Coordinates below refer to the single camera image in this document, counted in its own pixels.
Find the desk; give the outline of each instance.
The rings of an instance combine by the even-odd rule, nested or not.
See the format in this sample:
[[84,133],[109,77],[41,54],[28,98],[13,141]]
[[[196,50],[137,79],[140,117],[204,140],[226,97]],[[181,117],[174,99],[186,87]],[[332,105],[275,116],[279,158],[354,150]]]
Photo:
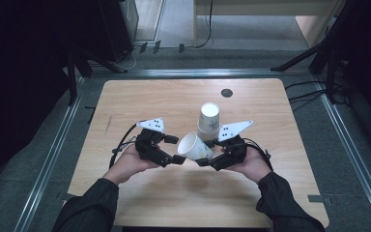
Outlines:
[[[330,19],[345,0],[215,0],[213,15],[295,15],[300,30],[313,46],[324,36]],[[211,0],[194,0],[194,46],[197,46],[197,16],[210,15]]]
[[[233,91],[231,98],[221,96]],[[220,122],[254,120],[241,136],[268,149],[274,171],[291,184],[303,209],[324,226],[328,216],[300,133],[279,79],[113,80],[104,84],[99,104],[74,171],[69,193],[82,195],[108,168],[111,150],[136,122],[162,117],[165,133],[183,138],[197,131],[200,107],[215,102]],[[135,129],[130,136],[140,133]],[[170,155],[177,145],[159,144]],[[214,148],[219,155],[219,148]],[[231,171],[183,165],[148,170],[120,185],[115,224],[123,226],[271,227],[255,210],[261,197],[255,183]]]

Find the stacked paper cup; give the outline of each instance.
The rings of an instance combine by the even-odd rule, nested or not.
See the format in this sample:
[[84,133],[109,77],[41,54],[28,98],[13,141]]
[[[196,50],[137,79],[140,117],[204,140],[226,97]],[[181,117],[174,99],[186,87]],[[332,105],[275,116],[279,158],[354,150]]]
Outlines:
[[197,124],[198,136],[203,141],[213,140],[218,137],[219,126],[218,105],[212,102],[203,104]]

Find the person's left hand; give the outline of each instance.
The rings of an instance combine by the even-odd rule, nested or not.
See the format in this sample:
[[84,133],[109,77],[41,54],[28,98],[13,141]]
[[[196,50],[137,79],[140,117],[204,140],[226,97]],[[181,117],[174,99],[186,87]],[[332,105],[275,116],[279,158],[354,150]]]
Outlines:
[[102,178],[119,185],[128,181],[134,174],[157,167],[159,165],[149,160],[142,160],[135,150],[135,146],[129,145]]

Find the wooden tabletop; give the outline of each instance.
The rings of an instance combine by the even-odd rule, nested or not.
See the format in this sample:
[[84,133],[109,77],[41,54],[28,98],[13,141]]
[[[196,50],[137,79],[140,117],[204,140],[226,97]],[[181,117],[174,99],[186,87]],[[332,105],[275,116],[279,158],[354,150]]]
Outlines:
[[[231,98],[221,96],[230,89]],[[108,169],[112,149],[140,120],[163,118],[165,133],[180,139],[197,132],[201,105],[215,102],[221,124],[253,120],[241,136],[257,142],[271,154],[274,171],[288,180],[303,209],[325,227],[319,195],[300,133],[282,82],[268,79],[112,80],[104,84],[69,193],[82,195]],[[129,137],[141,131],[135,129]],[[177,145],[159,144],[170,155]],[[219,148],[213,149],[220,155]],[[120,185],[115,224],[163,227],[271,227],[267,216],[255,210],[261,197],[257,185],[242,174],[199,167],[187,159],[137,174]]]

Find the person's right hand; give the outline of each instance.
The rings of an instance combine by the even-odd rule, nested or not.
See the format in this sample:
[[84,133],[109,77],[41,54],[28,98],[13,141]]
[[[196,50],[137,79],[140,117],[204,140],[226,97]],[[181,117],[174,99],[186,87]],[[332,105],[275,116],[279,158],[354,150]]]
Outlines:
[[251,147],[246,148],[246,157],[243,162],[227,167],[225,170],[240,172],[257,184],[271,172],[261,154]]

